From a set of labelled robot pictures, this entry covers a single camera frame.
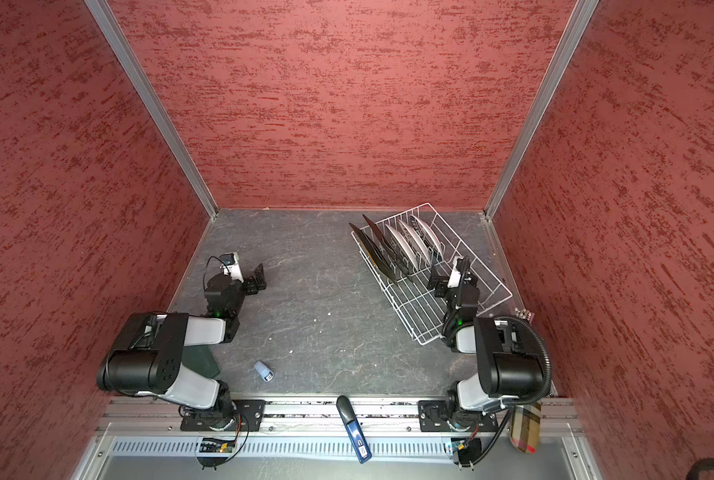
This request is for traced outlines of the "floral square ceramic plate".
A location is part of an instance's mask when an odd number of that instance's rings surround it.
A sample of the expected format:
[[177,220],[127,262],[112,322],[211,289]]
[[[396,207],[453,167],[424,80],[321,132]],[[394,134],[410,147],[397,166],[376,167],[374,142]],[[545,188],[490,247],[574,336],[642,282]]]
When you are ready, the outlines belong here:
[[391,262],[398,279],[400,278],[400,276],[404,276],[405,278],[410,279],[409,272],[405,264],[400,261],[400,258],[398,257],[394,248],[384,236],[383,231],[366,215],[364,215],[363,218],[367,222],[372,232],[372,235],[375,239],[375,244],[381,249],[385,257]]

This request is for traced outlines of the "dark brown square plate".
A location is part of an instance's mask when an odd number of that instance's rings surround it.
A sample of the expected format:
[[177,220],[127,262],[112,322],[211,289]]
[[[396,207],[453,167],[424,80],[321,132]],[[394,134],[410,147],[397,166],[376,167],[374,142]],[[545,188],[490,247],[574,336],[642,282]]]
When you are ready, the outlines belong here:
[[391,262],[385,257],[381,249],[375,244],[370,236],[368,236],[363,230],[358,228],[356,225],[350,223],[350,227],[356,234],[356,237],[364,247],[368,254],[370,261],[378,269],[378,271],[383,274],[390,283],[394,283],[398,280],[398,277],[394,271]]

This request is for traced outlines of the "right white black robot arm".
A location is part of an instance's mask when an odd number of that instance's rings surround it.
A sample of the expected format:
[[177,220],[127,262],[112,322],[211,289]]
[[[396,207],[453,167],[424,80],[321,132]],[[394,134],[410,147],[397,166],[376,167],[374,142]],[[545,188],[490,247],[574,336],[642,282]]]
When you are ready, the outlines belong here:
[[427,287],[445,300],[441,340],[476,358],[477,371],[454,383],[443,402],[422,402],[419,413],[453,431],[476,429],[483,417],[532,405],[551,392],[553,365],[531,322],[514,315],[477,314],[478,278],[467,268],[443,275],[432,268]]

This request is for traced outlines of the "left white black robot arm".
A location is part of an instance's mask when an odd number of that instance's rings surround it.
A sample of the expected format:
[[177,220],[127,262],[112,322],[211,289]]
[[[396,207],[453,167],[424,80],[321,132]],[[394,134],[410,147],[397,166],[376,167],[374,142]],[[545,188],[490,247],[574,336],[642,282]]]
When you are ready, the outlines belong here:
[[244,299],[266,289],[264,266],[244,278],[234,255],[218,259],[224,271],[203,284],[207,314],[147,312],[127,319],[96,374],[97,387],[127,397],[153,397],[175,404],[181,429],[241,429],[228,385],[183,362],[184,349],[234,340]]

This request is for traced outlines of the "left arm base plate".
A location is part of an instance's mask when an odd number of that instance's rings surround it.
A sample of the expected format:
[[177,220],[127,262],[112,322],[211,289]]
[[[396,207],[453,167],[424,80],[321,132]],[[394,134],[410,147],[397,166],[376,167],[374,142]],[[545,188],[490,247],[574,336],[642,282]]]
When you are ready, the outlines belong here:
[[180,407],[180,430],[184,432],[257,432],[263,419],[266,402],[261,399],[229,400],[223,406],[210,409]]

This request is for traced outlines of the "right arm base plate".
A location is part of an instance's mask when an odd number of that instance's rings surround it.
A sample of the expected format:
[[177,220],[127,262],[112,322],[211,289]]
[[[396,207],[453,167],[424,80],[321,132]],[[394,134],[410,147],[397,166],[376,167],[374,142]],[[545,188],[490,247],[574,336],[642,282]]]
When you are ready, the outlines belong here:
[[460,434],[494,433],[497,418],[482,412],[456,410],[444,400],[420,400],[417,403],[420,430],[431,432],[456,432]]

